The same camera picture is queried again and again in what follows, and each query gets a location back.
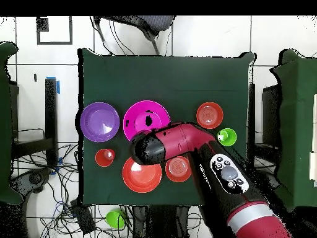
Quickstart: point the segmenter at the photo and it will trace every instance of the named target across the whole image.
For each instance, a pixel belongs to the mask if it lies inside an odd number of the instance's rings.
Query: small red cup
[[[112,149],[100,149],[95,155],[96,163],[101,167],[108,167],[115,158],[115,152]]]

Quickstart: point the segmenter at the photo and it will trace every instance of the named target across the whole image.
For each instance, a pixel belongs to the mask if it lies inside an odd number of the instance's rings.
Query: red plate
[[[165,165],[167,177],[173,182],[184,182],[191,176],[189,161],[183,156],[178,156],[167,161]]]
[[[214,129],[221,124],[224,113],[217,103],[205,102],[197,110],[196,119],[206,129]]]
[[[162,178],[160,164],[139,165],[130,157],[122,169],[123,181],[132,191],[148,193],[159,185]]]

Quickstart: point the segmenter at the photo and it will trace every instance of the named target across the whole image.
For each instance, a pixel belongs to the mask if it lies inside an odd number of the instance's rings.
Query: green tablecloth
[[[98,56],[83,49],[82,55],[84,106],[106,102],[118,111],[121,121],[119,132],[105,143],[84,138],[83,204],[203,204],[193,178],[183,183],[172,182],[165,174],[165,164],[160,184],[150,193],[135,193],[124,184],[122,168],[129,158],[129,141],[123,133],[122,121],[127,109],[140,100],[162,104],[172,122],[196,122],[200,104],[218,103],[224,111],[219,129],[231,127],[237,132],[235,149],[245,157],[248,72],[254,54],[245,53],[241,58]],[[107,168],[95,163],[95,153],[103,148],[116,153]]]
[[[309,179],[313,139],[313,105],[317,94],[317,59],[286,50],[272,72],[282,88],[279,110],[282,156],[277,195],[288,209],[317,206],[317,188]]]

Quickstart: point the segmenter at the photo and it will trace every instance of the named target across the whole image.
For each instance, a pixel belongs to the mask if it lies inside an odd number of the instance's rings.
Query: green bowl
[[[237,140],[237,134],[233,129],[226,128],[218,132],[217,139],[224,146],[232,146]]]
[[[115,209],[106,214],[106,222],[113,228],[124,227],[124,220],[126,216],[120,209]]]

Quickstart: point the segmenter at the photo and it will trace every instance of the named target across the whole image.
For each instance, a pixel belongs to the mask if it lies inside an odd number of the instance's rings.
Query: dark green table
[[[83,72],[79,72],[79,77],[84,78],[84,106],[106,102],[118,111],[121,121],[119,132],[110,141],[94,143],[84,138],[83,204],[203,204],[193,178],[172,182],[165,174],[165,164],[160,184],[150,193],[135,193],[124,184],[122,168],[130,156],[122,121],[127,109],[140,100],[162,104],[172,122],[196,122],[200,104],[218,103],[224,111],[218,129],[230,127],[237,132],[234,147],[245,157],[248,72],[254,54],[245,53],[240,58],[98,56],[83,49],[79,56],[84,61]],[[95,163],[95,153],[103,148],[116,153],[107,168]]]
[[[277,195],[288,209],[317,207],[317,187],[309,179],[313,139],[313,105],[317,94],[317,59],[305,58],[295,50],[280,54],[271,71],[282,88],[279,109],[282,154]]]

